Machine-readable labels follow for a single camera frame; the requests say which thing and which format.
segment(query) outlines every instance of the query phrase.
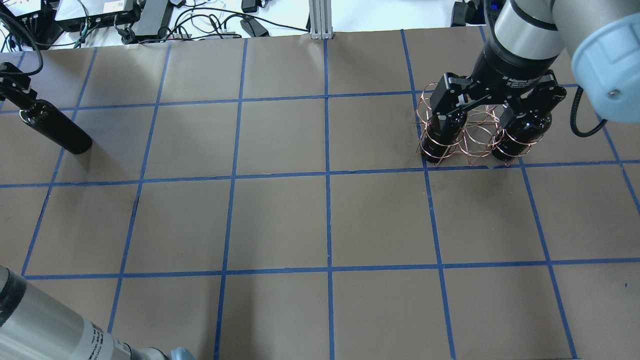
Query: power adapter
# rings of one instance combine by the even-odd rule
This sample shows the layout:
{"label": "power adapter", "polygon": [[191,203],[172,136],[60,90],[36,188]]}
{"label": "power adapter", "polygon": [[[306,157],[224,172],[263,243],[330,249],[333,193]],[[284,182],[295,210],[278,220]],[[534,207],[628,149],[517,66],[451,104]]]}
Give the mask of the power adapter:
{"label": "power adapter", "polygon": [[242,11],[244,13],[255,13],[258,11],[260,0],[242,0]]}
{"label": "power adapter", "polygon": [[262,24],[260,24],[258,22],[258,20],[255,19],[255,17],[245,17],[242,20],[240,20],[240,26],[242,26],[242,28],[251,36],[251,37],[268,37],[269,36],[269,32],[267,31],[267,29],[264,28],[264,26],[262,26]]}

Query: black cable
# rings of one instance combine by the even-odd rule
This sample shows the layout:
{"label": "black cable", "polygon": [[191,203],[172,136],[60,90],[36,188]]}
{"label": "black cable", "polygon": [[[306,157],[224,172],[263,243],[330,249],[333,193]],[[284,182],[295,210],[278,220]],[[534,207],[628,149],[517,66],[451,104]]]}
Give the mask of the black cable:
{"label": "black cable", "polygon": [[25,72],[25,73],[21,73],[21,72],[0,72],[0,74],[1,75],[21,75],[21,74],[23,74],[25,76],[32,76],[32,75],[38,74],[40,71],[42,71],[42,67],[44,67],[44,61],[42,60],[42,53],[40,52],[40,49],[38,48],[38,45],[36,44],[36,40],[33,38],[33,34],[31,34],[30,31],[28,31],[27,29],[22,27],[19,22],[17,22],[16,20],[14,20],[9,15],[7,15],[7,14],[5,14],[3,12],[0,12],[0,18],[2,19],[3,23],[9,27],[9,31],[12,30],[12,27],[15,27],[16,29],[18,29],[29,40],[29,43],[31,43],[31,48],[35,50],[36,55],[38,56],[38,67],[34,71],[29,71],[29,72]]}
{"label": "black cable", "polygon": [[[231,37],[231,38],[242,38],[242,35],[236,34],[236,33],[220,33],[220,35],[228,36],[228,37]],[[200,37],[195,37],[195,38],[151,39],[151,40],[143,40],[139,44],[153,44],[153,43],[156,43],[156,42],[167,42],[167,41],[194,41],[194,40],[200,40],[202,38],[216,37],[216,36],[218,36],[218,34],[206,34],[206,35],[202,35]]]}
{"label": "black cable", "polygon": [[118,34],[120,35],[120,41],[124,45],[129,44],[137,44],[136,33],[133,32],[133,29],[130,26],[126,26],[124,29],[120,29],[116,24],[118,23],[118,14],[113,16],[113,27],[116,29]]}
{"label": "black cable", "polygon": [[227,21],[229,21],[229,19],[234,18],[234,17],[239,17],[239,18],[244,19],[244,18],[245,18],[245,15],[244,15],[244,14],[237,14],[237,13],[232,14],[232,15],[229,15],[229,16],[228,16],[228,17],[227,17],[227,18],[222,22],[222,28],[223,28],[225,31],[227,30]]}
{"label": "black cable", "polygon": [[[175,21],[177,22],[177,21],[178,21],[178,19],[179,19],[180,17],[182,17],[185,13],[192,12],[192,11],[194,11],[194,10],[215,10],[215,11],[218,11],[218,12],[227,12],[227,13],[233,13],[233,14],[237,14],[237,15],[244,15],[244,16],[247,16],[247,14],[245,14],[245,13],[235,12],[235,11],[233,11],[233,10],[220,9],[220,8],[206,8],[206,7],[205,7],[205,8],[190,8],[190,9],[184,10],[182,13],[180,13],[180,15],[178,15],[178,17],[175,19]],[[302,32],[308,33],[307,29],[301,29],[301,28],[296,28],[295,26],[289,26],[289,25],[278,24],[278,23],[276,23],[276,22],[273,22],[273,21],[270,21],[270,20],[264,19],[264,18],[262,18],[262,17],[253,16],[253,15],[251,15],[251,17],[253,17],[254,19],[262,20],[262,21],[267,22],[267,23],[269,23],[269,24],[271,24],[271,25],[279,26],[279,27],[281,27],[281,28],[287,28],[287,29],[292,29],[292,30],[298,30],[298,31],[302,31]]]}
{"label": "black cable", "polygon": [[583,133],[582,131],[578,130],[578,126],[576,125],[575,122],[576,122],[576,117],[578,115],[578,106],[580,105],[581,98],[582,98],[582,88],[578,86],[578,88],[575,90],[575,96],[573,97],[573,104],[571,105],[571,115],[569,118],[570,119],[569,125],[571,126],[571,131],[573,131],[574,134],[576,134],[581,138],[588,138],[589,136],[600,131],[600,129],[603,128],[607,123],[607,120],[602,119],[600,123],[596,125],[596,127],[587,131],[586,133]]}

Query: robotic arm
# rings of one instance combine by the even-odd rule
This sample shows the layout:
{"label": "robotic arm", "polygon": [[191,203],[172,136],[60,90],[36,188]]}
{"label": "robotic arm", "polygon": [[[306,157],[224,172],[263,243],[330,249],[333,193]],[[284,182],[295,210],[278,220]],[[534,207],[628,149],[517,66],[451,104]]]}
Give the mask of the robotic arm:
{"label": "robotic arm", "polygon": [[493,155],[519,156],[550,127],[551,110],[566,97],[549,70],[565,47],[595,111],[640,122],[640,1],[507,0],[495,25],[487,21],[491,36],[471,75],[445,73],[431,94],[433,115],[421,140],[428,161],[446,157],[467,112],[489,104],[507,105]]}

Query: blue grid line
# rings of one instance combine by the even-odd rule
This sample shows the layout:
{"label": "blue grid line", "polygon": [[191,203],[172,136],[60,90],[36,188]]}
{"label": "blue grid line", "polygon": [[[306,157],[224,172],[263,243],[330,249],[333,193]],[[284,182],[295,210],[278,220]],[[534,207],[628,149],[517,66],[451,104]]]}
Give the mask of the blue grid line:
{"label": "blue grid line", "polygon": [[109,185],[131,185],[139,184],[140,180],[122,180],[122,181],[88,181],[85,183],[54,183],[54,187],[62,188],[69,186],[109,186]]}
{"label": "blue grid line", "polygon": [[[76,121],[76,116],[78,114],[78,108],[80,107],[80,102],[82,101],[82,97],[84,96],[84,91],[86,89],[86,85],[89,82],[89,76],[91,75],[91,70],[93,69],[93,63],[95,62],[95,57],[98,53],[98,48],[96,47],[93,50],[93,56],[91,57],[91,62],[89,63],[89,67],[86,71],[86,75],[84,77],[84,82],[82,88],[80,89],[80,94],[78,95],[78,101],[76,102],[76,108],[74,110],[74,114],[71,118],[72,122]],[[64,149],[60,149],[60,154],[58,155],[58,160],[56,162],[56,167],[53,170],[53,174],[51,175],[51,181],[49,182],[49,188],[47,189],[47,195],[42,203],[42,209],[40,210],[40,215],[38,216],[38,221],[36,222],[36,227],[33,230],[33,236],[31,237],[31,242],[29,243],[29,248],[27,250],[27,255],[24,258],[24,263],[22,264],[22,272],[21,275],[27,272],[27,267],[29,266],[29,260],[31,260],[31,254],[33,253],[33,247],[36,245],[36,239],[38,238],[38,233],[40,232],[40,226],[42,225],[42,219],[44,217],[44,213],[47,210],[47,205],[49,204],[49,197],[51,196],[51,191],[53,190],[53,184],[56,181],[56,177],[58,176],[58,170],[60,169],[60,164],[62,164],[62,157],[65,153]]]}
{"label": "blue grid line", "polygon": [[422,172],[421,167],[410,168],[381,168],[381,169],[367,169],[367,170],[334,170],[329,171],[331,175],[351,175],[351,174],[386,174],[397,172]]}
{"label": "blue grid line", "polygon": [[[576,87],[577,84],[565,84],[564,87]],[[368,97],[368,96],[384,96],[384,95],[419,95],[422,93],[422,89],[403,90],[403,91],[390,91],[390,92],[360,92],[360,93],[347,93],[347,94],[318,94],[318,95],[300,95],[300,96],[281,96],[281,97],[255,97],[242,99],[243,102],[259,102],[259,101],[283,101],[283,100],[300,100],[300,99],[324,99],[334,97]],[[220,100],[197,100],[197,101],[173,101],[173,102],[160,102],[159,106],[182,106],[182,105],[203,105],[203,104],[219,104],[228,102],[239,102],[239,99],[220,99]],[[80,111],[84,110],[113,110],[121,108],[151,108],[155,107],[154,102],[146,104],[125,104],[125,105],[100,105],[100,106],[83,106],[78,108]],[[74,111],[76,108],[60,108],[60,111]],[[0,114],[13,114],[18,113],[19,110],[3,110]]]}
{"label": "blue grid line", "polygon": [[110,109],[129,109],[129,108],[151,108],[155,107],[154,102],[149,104],[125,104],[125,105],[100,105],[100,106],[85,106],[80,110],[110,110]]}
{"label": "blue grid line", "polygon": [[607,127],[604,126],[602,128],[602,131],[604,131],[604,136],[606,136],[607,141],[609,142],[609,146],[611,147],[611,151],[613,152],[613,156],[616,158],[616,163],[620,166],[620,169],[622,170],[622,177],[625,178],[625,183],[627,183],[627,188],[629,189],[629,193],[631,194],[631,198],[633,199],[634,204],[636,205],[637,212],[640,214],[640,202],[638,201],[638,198],[636,196],[636,192],[634,190],[634,187],[631,185],[631,180],[629,179],[629,176],[627,175],[627,170],[623,166],[624,162],[622,162],[620,160],[620,155],[618,154],[618,150],[616,150],[616,146],[613,144],[613,140],[611,139],[611,135],[609,134],[609,130],[607,130]]}
{"label": "blue grid line", "polygon": [[484,26],[478,26],[478,30],[480,30],[480,36],[482,37],[482,42],[486,42],[486,36],[484,35]]}
{"label": "blue grid line", "polygon": [[138,204],[140,202],[140,194],[142,193],[143,181],[145,178],[145,171],[147,169],[147,160],[149,157],[149,150],[151,148],[151,140],[154,135],[154,128],[156,126],[156,117],[158,113],[158,106],[160,104],[160,97],[162,96],[162,89],[164,87],[164,78],[166,76],[166,70],[169,66],[169,55],[171,54],[171,43],[167,45],[166,55],[164,58],[164,67],[162,76],[160,77],[160,85],[158,87],[158,93],[156,97],[156,104],[154,106],[154,114],[151,119],[151,125],[149,126],[149,135],[147,137],[147,146],[145,147],[145,155],[142,159],[142,166],[140,167],[140,179],[138,181],[138,189],[136,190],[136,197],[133,201],[133,207],[131,209],[131,218],[129,219],[129,229],[127,230],[127,239],[125,240],[124,250],[122,251],[122,261],[120,262],[120,273],[118,276],[118,283],[116,285],[115,295],[113,297],[113,305],[111,306],[111,315],[109,316],[109,326],[107,332],[113,331],[113,322],[115,321],[116,311],[118,309],[118,301],[120,300],[120,290],[122,289],[122,279],[125,267],[127,266],[127,257],[129,255],[129,246],[131,245],[131,236],[133,234],[133,225],[136,221],[136,214],[138,212]]}
{"label": "blue grid line", "polygon": [[333,247],[331,233],[331,162],[329,157],[329,52],[327,39],[323,39],[324,63],[324,170],[326,185],[326,266],[327,308],[329,325],[329,360],[335,360],[335,336],[333,326]]}
{"label": "blue grid line", "polygon": [[[413,70],[411,67],[411,57],[409,56],[409,47],[406,43],[406,36],[404,34],[404,30],[400,30],[400,36],[402,37],[402,43],[404,48],[404,57],[406,58],[406,67],[409,72],[409,82],[411,84],[411,90],[415,93],[415,83],[413,82]],[[413,108],[416,109],[418,107],[415,96],[412,96]],[[415,116],[415,126],[418,132],[418,138],[420,138],[420,121]],[[422,169],[424,171],[424,184],[427,190],[427,201],[429,204],[429,216],[431,218],[431,231],[433,233],[433,245],[435,247],[436,252],[436,260],[438,262],[438,278],[440,280],[440,292],[442,293],[442,308],[444,312],[444,320],[445,326],[447,327],[447,339],[449,340],[449,353],[451,354],[451,359],[456,360],[456,346],[453,340],[453,329],[451,327],[451,314],[449,311],[449,299],[447,298],[447,285],[445,283],[444,277],[444,268],[442,266],[442,256],[440,254],[440,242],[438,240],[438,229],[436,226],[436,215],[433,209],[433,198],[431,196],[431,183],[429,181],[429,171],[433,168],[429,168],[427,165],[427,161],[424,157],[421,156],[422,159]]]}
{"label": "blue grid line", "polygon": [[[515,163],[510,166],[497,165],[492,169],[499,168],[544,168],[544,167],[573,167],[573,166],[597,166],[597,165],[616,165],[622,164],[638,164],[640,160],[610,160],[610,161],[578,161],[573,163]],[[429,167],[430,172],[434,171],[456,171],[456,170],[487,170],[487,165],[474,166],[451,166],[451,167]],[[363,170],[332,170],[331,175],[350,175],[350,174],[382,174],[382,173],[399,173],[399,172],[421,172],[423,168],[382,168],[382,169],[363,169]],[[299,177],[299,176],[323,176],[326,172],[285,172],[275,174],[246,174],[237,175],[236,179],[265,179],[270,177]],[[177,181],[212,181],[212,180],[229,180],[231,176],[194,176],[194,177],[154,177],[143,180],[116,180],[116,181],[87,181],[87,182],[54,182],[54,187],[61,186],[109,186],[109,185],[127,185],[142,183],[171,183]],[[0,184],[2,188],[41,188],[49,186],[49,183],[26,183],[26,184]]]}
{"label": "blue grid line", "polygon": [[[522,158],[518,158],[518,161],[521,165]],[[554,293],[556,295],[556,302],[558,305],[558,311],[560,312],[560,318],[562,319],[562,324],[564,327],[564,333],[566,334],[567,343],[569,345],[569,350],[571,351],[572,359],[577,359],[578,355],[575,351],[575,345],[573,344],[573,336],[571,335],[571,329],[569,328],[569,321],[566,318],[566,313],[564,312],[564,305],[562,301],[562,297],[560,296],[560,289],[558,287],[558,283],[556,281],[556,273],[554,271],[553,263],[551,262],[551,256],[549,255],[549,249],[547,247],[547,241],[545,239],[545,234],[542,230],[542,223],[540,222],[540,216],[538,214],[538,207],[536,206],[536,201],[533,197],[533,191],[531,190],[531,184],[529,182],[529,176],[527,175],[527,169],[524,166],[520,167],[522,171],[522,178],[524,179],[525,187],[527,188],[527,194],[529,196],[529,202],[531,203],[531,210],[533,211],[533,217],[536,221],[536,227],[538,228],[538,236],[540,237],[540,244],[542,245],[542,251],[545,254],[545,262],[547,264],[547,268],[549,270],[549,276],[551,278],[551,285],[554,288]]]}
{"label": "blue grid line", "polygon": [[[600,259],[567,259],[547,261],[506,261],[486,263],[444,263],[438,264],[399,264],[399,265],[356,265],[356,266],[332,266],[332,272],[370,272],[370,271],[396,271],[396,270],[438,270],[439,268],[511,268],[527,266],[546,266],[550,263],[554,266],[566,265],[595,265],[595,264],[631,264],[640,263],[640,258],[600,258]],[[262,268],[227,270],[225,275],[260,275],[260,274],[293,274],[293,273],[318,273],[328,272],[329,268]],[[124,278],[156,278],[156,277],[188,277],[188,276],[220,276],[222,270],[201,270],[188,272],[134,272],[124,273]],[[53,274],[53,275],[25,275],[27,280],[60,280],[60,279],[117,279],[121,275],[113,274]]]}
{"label": "blue grid line", "polygon": [[234,207],[234,195],[236,193],[236,171],[238,162],[238,148],[240,144],[240,125],[242,119],[242,103],[244,92],[244,74],[246,70],[246,52],[247,52],[247,39],[244,40],[243,55],[242,55],[242,67],[240,71],[240,90],[238,91],[238,109],[236,117],[236,139],[234,143],[234,162],[231,170],[231,184],[229,186],[229,202],[227,208],[227,229],[225,232],[225,249],[222,257],[222,274],[220,277],[220,295],[218,297],[218,315],[216,319],[216,337],[214,339],[213,358],[218,360],[220,358],[220,336],[222,333],[222,315],[225,303],[225,287],[227,285],[227,267],[229,259],[229,243],[231,239],[231,221]]}
{"label": "blue grid line", "polygon": [[44,188],[49,183],[33,183],[33,184],[0,184],[0,189],[5,188]]}

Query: light blue joint cap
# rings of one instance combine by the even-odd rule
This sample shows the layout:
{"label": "light blue joint cap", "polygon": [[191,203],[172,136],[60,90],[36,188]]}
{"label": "light blue joint cap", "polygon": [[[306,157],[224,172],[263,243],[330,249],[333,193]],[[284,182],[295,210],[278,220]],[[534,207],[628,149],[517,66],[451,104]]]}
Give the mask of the light blue joint cap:
{"label": "light blue joint cap", "polygon": [[589,35],[573,54],[572,70],[598,115],[640,122],[640,13]]}
{"label": "light blue joint cap", "polygon": [[171,350],[171,360],[196,360],[189,350],[179,347],[175,350]]}

